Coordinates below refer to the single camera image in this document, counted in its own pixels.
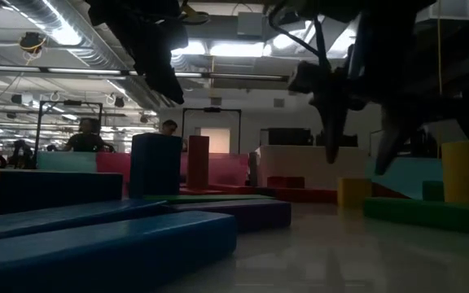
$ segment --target blue foam block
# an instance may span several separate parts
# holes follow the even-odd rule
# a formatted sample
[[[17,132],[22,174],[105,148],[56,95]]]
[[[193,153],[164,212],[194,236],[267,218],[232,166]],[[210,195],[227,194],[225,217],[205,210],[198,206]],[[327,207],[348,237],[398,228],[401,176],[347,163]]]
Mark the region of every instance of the blue foam block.
[[[0,238],[158,215],[166,209],[164,203],[130,199],[1,215]]]
[[[291,224],[291,203],[273,199],[184,203],[170,207],[177,212],[203,211],[232,215],[240,232],[283,228]]]
[[[235,248],[235,218],[212,212],[5,238],[0,292],[147,292]]]

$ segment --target floor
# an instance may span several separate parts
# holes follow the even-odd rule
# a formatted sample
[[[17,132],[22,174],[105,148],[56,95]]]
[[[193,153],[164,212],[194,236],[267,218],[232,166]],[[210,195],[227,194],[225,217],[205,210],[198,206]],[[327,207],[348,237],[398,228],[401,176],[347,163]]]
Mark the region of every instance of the floor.
[[[469,293],[469,235],[295,204],[290,229],[240,235],[233,257],[169,292]]]

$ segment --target navy blue foam block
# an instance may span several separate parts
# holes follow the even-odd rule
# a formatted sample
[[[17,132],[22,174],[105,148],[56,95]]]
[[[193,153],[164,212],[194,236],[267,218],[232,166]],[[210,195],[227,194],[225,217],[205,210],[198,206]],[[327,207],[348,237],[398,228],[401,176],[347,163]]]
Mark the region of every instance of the navy blue foam block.
[[[233,200],[212,203],[184,203],[174,211],[221,212],[236,218],[240,232],[283,228],[291,224],[291,204],[273,199]]]
[[[160,215],[167,210],[164,203],[129,199],[1,215],[0,238]]]
[[[129,197],[178,195],[182,139],[157,133],[135,135],[131,146]]]
[[[147,292],[236,248],[236,220],[180,212],[0,239],[0,293]]]

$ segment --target white wall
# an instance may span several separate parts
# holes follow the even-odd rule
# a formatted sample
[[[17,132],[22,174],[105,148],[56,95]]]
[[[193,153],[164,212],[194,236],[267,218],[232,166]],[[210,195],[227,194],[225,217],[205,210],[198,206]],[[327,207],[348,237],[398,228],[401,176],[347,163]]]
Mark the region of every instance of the white wall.
[[[175,120],[179,126],[177,135],[182,129],[182,109],[164,109],[160,111],[160,123],[167,119]],[[375,104],[368,105],[361,112],[348,114],[345,134],[358,135],[359,147],[369,149],[370,132],[381,129],[381,110]],[[238,153],[238,113],[204,113],[189,111],[186,113],[185,136],[195,134],[196,128],[229,128],[231,132],[230,151]],[[240,149],[242,153],[256,150],[260,146],[261,129],[268,128],[309,128],[313,136],[322,131],[322,122],[314,107],[302,105],[296,109],[243,109],[242,137]]]

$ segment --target ceiling light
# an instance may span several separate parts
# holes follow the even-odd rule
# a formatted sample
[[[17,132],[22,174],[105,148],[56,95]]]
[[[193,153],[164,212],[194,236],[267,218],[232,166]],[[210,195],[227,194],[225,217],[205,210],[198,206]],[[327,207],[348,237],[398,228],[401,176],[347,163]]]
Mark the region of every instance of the ceiling light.
[[[171,51],[172,55],[204,55],[205,47],[201,41],[189,41],[186,48]]]
[[[66,115],[63,115],[64,118],[66,119],[69,119],[69,120],[77,120],[79,118],[77,118],[77,116],[74,116],[74,115],[71,115],[71,114],[66,114]]]
[[[0,71],[9,72],[40,72],[41,69],[27,66],[0,66]]]
[[[213,56],[225,57],[261,57],[264,51],[264,43],[255,44],[239,42],[215,42],[210,50]]]
[[[197,73],[197,72],[175,72],[176,77],[202,77],[202,73]]]
[[[352,29],[345,29],[335,40],[331,49],[327,52],[329,59],[342,59],[348,51],[348,48],[356,41],[356,32]]]
[[[72,74],[101,74],[116,75],[121,74],[120,70],[98,70],[98,69],[79,69],[79,68],[49,68],[52,73],[72,73]]]

